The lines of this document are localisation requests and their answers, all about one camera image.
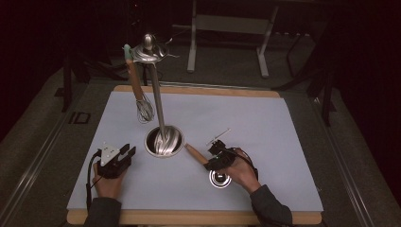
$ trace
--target hand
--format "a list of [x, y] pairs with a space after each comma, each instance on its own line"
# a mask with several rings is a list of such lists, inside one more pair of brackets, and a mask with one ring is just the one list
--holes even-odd
[[[248, 159], [242, 149], [237, 148], [235, 152], [238, 155]], [[234, 182], [240, 184], [243, 188], [245, 188], [245, 190], [247, 190], [249, 194], [252, 194], [252, 192], [261, 186], [260, 182], [254, 175], [252, 167], [238, 157], [235, 158], [231, 166], [223, 168], [217, 171], [217, 173], [229, 175]]]
[[106, 179], [97, 175], [97, 164], [94, 164], [95, 177], [92, 182], [95, 184], [96, 192], [99, 197], [117, 199], [121, 192], [121, 184], [127, 169], [115, 179]]

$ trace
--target wooden handle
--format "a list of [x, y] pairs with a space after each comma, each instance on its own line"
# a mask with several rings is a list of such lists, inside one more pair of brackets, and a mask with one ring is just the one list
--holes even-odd
[[202, 165], [207, 164], [209, 161], [203, 155], [200, 154], [199, 151], [197, 151], [195, 148], [190, 146], [189, 144], [184, 145], [185, 148], [189, 151], [189, 153], [196, 159], [198, 162], [200, 162]]
[[136, 100], [138, 101], [144, 100], [143, 92], [141, 89], [141, 81], [139, 80], [139, 77], [136, 74], [135, 64], [131, 60], [126, 60], [126, 63], [128, 67], [128, 74], [130, 75], [133, 94], [135, 95]]

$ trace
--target gray floor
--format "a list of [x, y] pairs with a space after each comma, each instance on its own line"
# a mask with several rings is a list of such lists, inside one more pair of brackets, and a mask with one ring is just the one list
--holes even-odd
[[[293, 41], [282, 35], [270, 39], [266, 55], [270, 77], [262, 79], [253, 42], [217, 44], [200, 38], [196, 71], [186, 73], [189, 42], [187, 37], [179, 36], [173, 39], [170, 54], [180, 57], [158, 63], [160, 81], [164, 86], [187, 83], [269, 90], [291, 80], [285, 55]], [[302, 39], [291, 55], [296, 69], [305, 62], [312, 47], [311, 40]], [[122, 59], [113, 61], [119, 64]], [[127, 76], [124, 71], [118, 73]], [[62, 98], [54, 97], [62, 87], [62, 70], [53, 75], [1, 143], [1, 226], [69, 226], [65, 223], [66, 204], [83, 159], [110, 91], [116, 84], [124, 83], [95, 71], [92, 74], [89, 84], [74, 83], [75, 101], [67, 113], [61, 112]], [[288, 104], [319, 188], [324, 221], [328, 226], [398, 226], [400, 208], [340, 92], [333, 92], [335, 111], [330, 113], [332, 126], [327, 128], [320, 118], [319, 103], [305, 94], [307, 84], [306, 81], [280, 95]], [[90, 113], [91, 119], [88, 124], [68, 124], [72, 112]], [[18, 187], [21, 180], [25, 188]]]

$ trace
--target dark background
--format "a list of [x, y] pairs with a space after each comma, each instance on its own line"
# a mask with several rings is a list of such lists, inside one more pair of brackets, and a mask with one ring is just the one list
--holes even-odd
[[[169, 24], [190, 24], [191, 1], [160, 2], [172, 11], [162, 8], [166, 19], [162, 20], [164, 25], [158, 27], [160, 20], [155, 22], [143, 15], [149, 15], [147, 4], [151, 5], [151, 1], [2, 1], [0, 139], [19, 119], [48, 77], [61, 68], [63, 57], [71, 49], [97, 61], [108, 62], [108, 55], [120, 47], [120, 44], [113, 43], [115, 36], [135, 45], [137, 35], [144, 32], [145, 27], [159, 29], [158, 35], [163, 39], [171, 32]], [[265, 4], [264, 1], [255, 2], [262, 6]], [[395, 198], [401, 203], [398, 181], [401, 172], [401, 58], [398, 41], [401, 22], [395, 16], [401, 5], [396, 1], [379, 0], [355, 0], [349, 5], [349, 9], [334, 15], [335, 23], [326, 31], [329, 38], [317, 46], [314, 58], [337, 65], [336, 87], [340, 89]], [[286, 5], [280, 9], [274, 29], [296, 31], [296, 27], [300, 27], [297, 25], [299, 19], [305, 18], [299, 8]], [[225, 8], [221, 4], [213, 9], [227, 15], [238, 12], [236, 7]], [[241, 10], [247, 16], [263, 15], [264, 8], [258, 9]], [[317, 14], [324, 17], [321, 11]], [[147, 24], [141, 21], [131, 26], [137, 20], [145, 20]]]

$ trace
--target forearm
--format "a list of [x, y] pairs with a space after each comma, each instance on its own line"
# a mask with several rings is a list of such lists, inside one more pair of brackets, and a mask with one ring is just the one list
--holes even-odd
[[121, 202], [111, 198], [95, 198], [84, 226], [116, 227], [120, 220], [120, 212]]
[[250, 197], [253, 210], [263, 226], [270, 226], [270, 220], [292, 224], [291, 211], [274, 197], [266, 185], [259, 187]]

